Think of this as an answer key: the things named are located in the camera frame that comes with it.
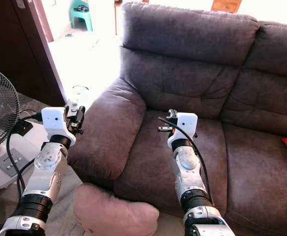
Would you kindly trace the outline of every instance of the brown sofa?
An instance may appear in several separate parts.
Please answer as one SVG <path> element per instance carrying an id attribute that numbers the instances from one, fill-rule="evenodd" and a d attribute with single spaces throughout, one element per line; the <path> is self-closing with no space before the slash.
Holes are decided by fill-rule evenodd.
<path id="1" fill-rule="evenodd" d="M 193 112 L 235 234 L 287 236 L 287 25 L 145 3 L 122 11 L 120 77 L 86 113 L 69 157 L 77 175 L 182 216 L 157 117 Z"/>

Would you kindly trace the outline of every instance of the robotic arm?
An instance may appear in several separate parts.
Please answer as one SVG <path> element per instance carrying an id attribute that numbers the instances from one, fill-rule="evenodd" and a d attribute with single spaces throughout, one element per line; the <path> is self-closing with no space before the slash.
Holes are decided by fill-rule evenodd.
<path id="1" fill-rule="evenodd" d="M 173 170 L 176 176 L 175 189 L 185 216 L 185 236 L 235 236 L 212 203 L 211 195 L 200 176 L 200 160 L 188 138 L 174 129 L 181 128 L 191 138 L 194 136 L 198 117 L 191 113 L 169 110 L 166 117 L 169 127 L 158 127 L 158 131 L 171 132 L 167 144 L 174 152 Z"/>
<path id="2" fill-rule="evenodd" d="M 34 160 L 34 172 L 13 214 L 0 226 L 0 236 L 45 236 L 46 222 L 56 202 L 67 168 L 68 149 L 81 130 L 85 107 L 66 117 L 68 107 L 48 107 L 41 111 L 47 143 Z"/>

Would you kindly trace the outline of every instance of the doorway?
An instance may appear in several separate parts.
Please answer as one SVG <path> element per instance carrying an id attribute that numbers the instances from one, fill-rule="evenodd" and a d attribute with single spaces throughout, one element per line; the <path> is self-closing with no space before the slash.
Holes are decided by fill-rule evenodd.
<path id="1" fill-rule="evenodd" d="M 75 96 L 73 88 L 86 88 L 88 96 L 83 105 L 87 107 L 119 75 L 116 26 L 120 23 L 116 23 L 116 8 L 121 2 L 36 1 L 40 22 L 65 93 L 71 98 Z"/>

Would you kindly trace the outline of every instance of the pink pillow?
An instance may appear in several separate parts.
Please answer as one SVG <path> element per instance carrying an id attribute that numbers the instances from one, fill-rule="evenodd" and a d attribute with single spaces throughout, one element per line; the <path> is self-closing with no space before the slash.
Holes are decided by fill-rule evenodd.
<path id="1" fill-rule="evenodd" d="M 75 192 L 74 214 L 92 236 L 152 236 L 159 217 L 150 204 L 118 199 L 89 183 Z"/>

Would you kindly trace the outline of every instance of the wooden door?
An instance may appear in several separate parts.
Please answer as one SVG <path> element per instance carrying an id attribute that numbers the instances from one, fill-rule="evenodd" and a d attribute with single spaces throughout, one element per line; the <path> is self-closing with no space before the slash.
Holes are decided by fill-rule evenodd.
<path id="1" fill-rule="evenodd" d="M 0 72 L 50 106 L 66 99 L 33 0 L 0 0 Z"/>

